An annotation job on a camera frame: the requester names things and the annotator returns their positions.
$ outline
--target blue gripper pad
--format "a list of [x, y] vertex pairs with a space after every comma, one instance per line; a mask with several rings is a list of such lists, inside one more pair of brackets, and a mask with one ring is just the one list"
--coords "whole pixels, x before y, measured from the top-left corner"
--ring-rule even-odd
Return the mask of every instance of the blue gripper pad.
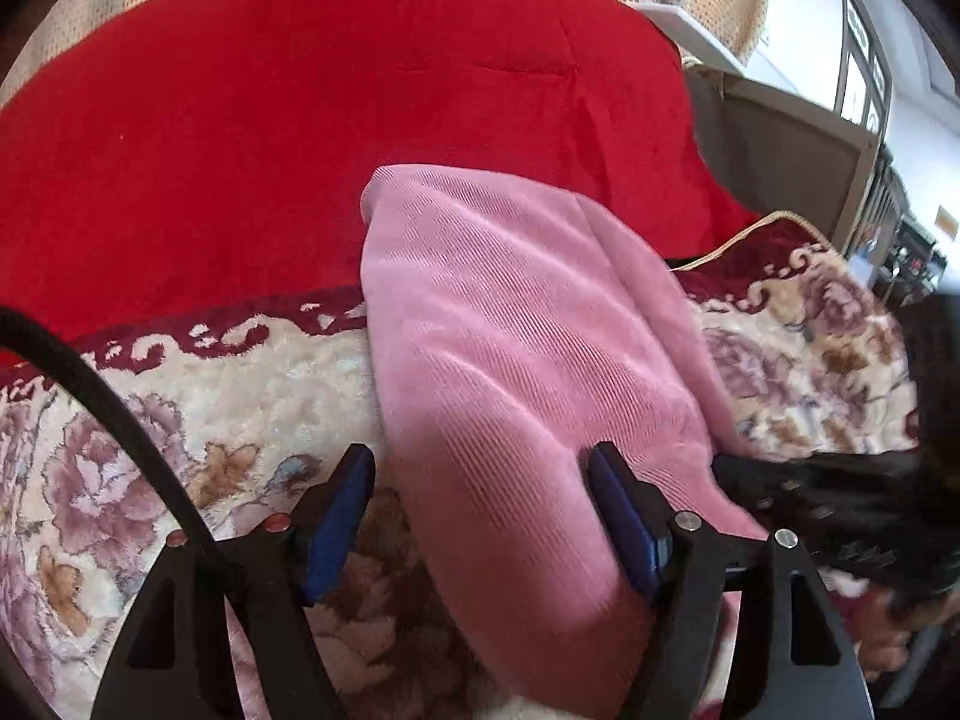
[[317, 603], [337, 586], [347, 553], [356, 541], [360, 519], [373, 495], [373, 453], [366, 450], [350, 460], [344, 457], [341, 463], [349, 463], [349, 467], [337, 478], [337, 471], [341, 470], [338, 467], [327, 483], [337, 487], [307, 552], [306, 579], [301, 589], [309, 604]]
[[589, 453], [587, 485], [630, 586], [652, 600], [661, 587], [656, 540], [602, 452]]

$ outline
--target pink towel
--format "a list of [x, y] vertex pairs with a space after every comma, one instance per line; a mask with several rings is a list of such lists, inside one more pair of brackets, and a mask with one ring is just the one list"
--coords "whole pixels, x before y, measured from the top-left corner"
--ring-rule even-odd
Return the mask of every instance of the pink towel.
[[515, 176], [381, 167], [362, 209], [392, 473], [438, 590], [506, 688], [612, 717], [651, 615], [578, 455], [613, 440], [674, 507], [763, 536], [709, 471], [711, 436], [749, 447], [685, 296], [606, 209]]

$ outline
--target floral blanket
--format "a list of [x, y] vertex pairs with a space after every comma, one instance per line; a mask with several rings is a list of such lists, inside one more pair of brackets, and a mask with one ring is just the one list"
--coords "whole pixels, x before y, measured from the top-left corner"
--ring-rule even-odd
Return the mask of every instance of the floral blanket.
[[915, 445], [899, 325], [809, 223], [768, 215], [675, 275], [760, 456]]
[[[912, 445], [896, 324], [803, 220], [773, 215], [677, 271], [771, 459]], [[358, 288], [114, 328], [79, 344], [218, 538], [287, 511], [351, 442], [385, 455]], [[126, 455], [29, 367], [0, 371], [0, 632], [64, 720], [89, 717], [136, 591], [176, 527]], [[477, 664], [416, 550], [389, 469], [338, 589], [308, 612], [349, 714], [544, 717]], [[233, 624], [247, 717], [267, 718]], [[712, 693], [722, 690], [722, 676]]]

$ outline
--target white wall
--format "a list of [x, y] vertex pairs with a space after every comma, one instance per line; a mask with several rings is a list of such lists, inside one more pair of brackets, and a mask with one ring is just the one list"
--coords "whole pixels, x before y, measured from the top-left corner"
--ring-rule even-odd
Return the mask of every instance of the white wall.
[[887, 143], [911, 210], [947, 255], [949, 277], [960, 279], [960, 242], [933, 225], [940, 206], [960, 218], [960, 136], [901, 95], [890, 112]]
[[747, 76], [833, 108], [843, 0], [770, 0], [767, 40], [747, 64]]
[[[960, 280], [960, 244], [933, 226], [941, 205], [960, 218], [960, 103], [931, 88], [931, 64], [942, 76], [943, 62], [931, 62], [923, 30], [906, 5], [863, 1], [893, 75], [886, 142], [894, 168], [918, 221], [947, 255], [947, 275]], [[843, 19], [843, 0], [770, 0], [767, 39], [747, 64], [747, 75], [832, 109]]]

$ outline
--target screw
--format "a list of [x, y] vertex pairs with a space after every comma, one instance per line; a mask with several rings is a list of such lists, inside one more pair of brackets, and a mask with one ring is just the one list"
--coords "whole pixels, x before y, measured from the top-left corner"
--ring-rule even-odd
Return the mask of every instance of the screw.
[[797, 534], [793, 531], [788, 531], [786, 528], [780, 528], [779, 531], [776, 531], [774, 538], [776, 538], [776, 543], [787, 549], [793, 549], [800, 543]]
[[673, 521], [677, 523], [678, 528], [690, 533], [699, 531], [700, 526], [704, 524], [699, 514], [693, 514], [693, 512], [677, 512]]
[[267, 533], [283, 533], [290, 527], [291, 522], [290, 514], [275, 512], [263, 520], [263, 527]]
[[171, 531], [167, 533], [167, 546], [168, 547], [181, 547], [186, 543], [186, 533], [181, 530]]

